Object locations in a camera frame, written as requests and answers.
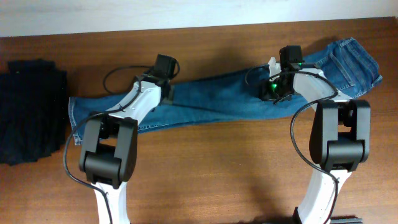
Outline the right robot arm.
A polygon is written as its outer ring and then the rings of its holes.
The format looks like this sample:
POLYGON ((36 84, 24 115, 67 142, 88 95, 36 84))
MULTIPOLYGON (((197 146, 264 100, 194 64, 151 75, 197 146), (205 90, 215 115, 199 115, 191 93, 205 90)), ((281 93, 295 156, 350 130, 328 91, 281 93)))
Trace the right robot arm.
POLYGON ((279 51, 279 62, 269 61, 269 78, 259 84, 259 98, 277 104, 301 95, 315 110, 309 139, 310 158, 301 159, 312 169, 307 193, 295 208, 291 223, 362 223, 358 217, 333 217, 336 199, 351 174, 369 157, 371 107, 342 93, 315 63, 307 63, 299 45, 279 51))

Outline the blue denim jeans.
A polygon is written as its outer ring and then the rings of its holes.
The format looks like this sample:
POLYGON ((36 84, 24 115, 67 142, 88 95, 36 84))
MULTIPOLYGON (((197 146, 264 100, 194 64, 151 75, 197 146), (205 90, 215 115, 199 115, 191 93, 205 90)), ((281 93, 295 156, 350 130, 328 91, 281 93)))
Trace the blue denim jeans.
MULTIPOLYGON (((359 98, 382 82, 378 63, 354 38, 332 42, 308 55, 306 62, 317 64, 339 91, 359 98)), ((246 85, 267 78, 267 65, 203 78, 174 86, 172 104, 159 105, 138 127, 140 134, 181 126, 236 120, 279 119, 292 116, 307 103, 300 95, 277 104, 259 99, 257 88, 246 85)))

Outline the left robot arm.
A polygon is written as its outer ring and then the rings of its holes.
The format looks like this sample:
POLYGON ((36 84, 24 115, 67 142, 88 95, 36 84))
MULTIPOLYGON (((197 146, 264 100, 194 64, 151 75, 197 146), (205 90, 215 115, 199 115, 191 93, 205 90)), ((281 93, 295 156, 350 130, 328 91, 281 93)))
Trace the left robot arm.
POLYGON ((136 166, 138 125, 172 94, 179 70, 175 58, 159 54, 121 101, 86 119, 79 169, 95 191, 100 223, 130 222, 126 187, 136 166))

